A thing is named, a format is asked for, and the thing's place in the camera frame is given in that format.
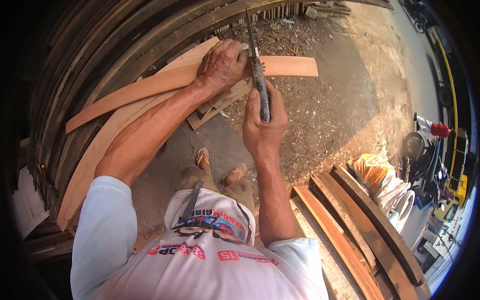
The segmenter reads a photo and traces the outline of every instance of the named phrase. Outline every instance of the shirt sleeve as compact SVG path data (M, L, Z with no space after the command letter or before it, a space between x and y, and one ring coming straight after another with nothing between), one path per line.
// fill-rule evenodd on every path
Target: shirt sleeve
M307 238L278 240L271 243L268 249L283 258L303 278L315 284L319 295L324 295L324 298L328 299L317 240Z
M90 184L73 241L70 285L75 300L117 274L133 256L137 216L132 191L122 181L100 176Z

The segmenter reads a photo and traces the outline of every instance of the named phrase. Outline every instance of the knife handle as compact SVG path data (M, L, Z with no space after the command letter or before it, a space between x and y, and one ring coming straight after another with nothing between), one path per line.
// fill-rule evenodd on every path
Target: knife handle
M262 65L257 63L253 68L253 82L260 94L260 120L270 122L270 99L265 85L265 78Z

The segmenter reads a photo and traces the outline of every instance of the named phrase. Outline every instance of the yellow vehicle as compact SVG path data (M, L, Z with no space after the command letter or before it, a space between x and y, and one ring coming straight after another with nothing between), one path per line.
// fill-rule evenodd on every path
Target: yellow vehicle
M463 208L463 204L465 203L465 195L467 193L467 181L468 178L466 175L462 175L462 180L458 185L458 191L453 191L453 199L450 200L448 204L444 204L444 210L441 207L434 210L433 214L437 216L437 218L443 222L448 222L453 220L455 217L456 212L459 208Z

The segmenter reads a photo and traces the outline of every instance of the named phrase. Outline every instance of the hand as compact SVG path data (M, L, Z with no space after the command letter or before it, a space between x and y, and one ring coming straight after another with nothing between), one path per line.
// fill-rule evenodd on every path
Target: hand
M245 77L248 58L241 43L226 39L210 48L198 68L197 77L214 94L229 90Z
M282 95L268 81L265 84L270 98L270 122L260 120L260 94L256 89L248 95L243 121L243 143L257 167L264 163L278 163L278 146L288 122Z

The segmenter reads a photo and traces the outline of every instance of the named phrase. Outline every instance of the sandal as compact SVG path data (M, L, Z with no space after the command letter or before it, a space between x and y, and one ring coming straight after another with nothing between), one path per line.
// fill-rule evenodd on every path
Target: sandal
M202 149L198 150L198 152L197 152L197 157L198 157L198 155L199 155L203 150L205 150L205 151L207 152L207 156L209 157L210 155L209 155L209 153L208 153L208 149L205 148L205 147L203 147ZM205 155L203 155L203 154L200 155L200 157L197 159L197 166L200 165L200 162L202 161L202 159L204 159L205 162L207 163L207 165L210 166L210 162L208 161L208 158L207 158Z
M238 173L239 174L239 177L235 180L235 181L237 181L237 180L239 180L240 178L243 177L243 175L245 174L246 171L247 171L247 165L245 165L244 163L239 163L238 165L235 166L235 168L230 173L228 173L227 175L225 175L222 178L222 183L224 182L224 179L232 173Z

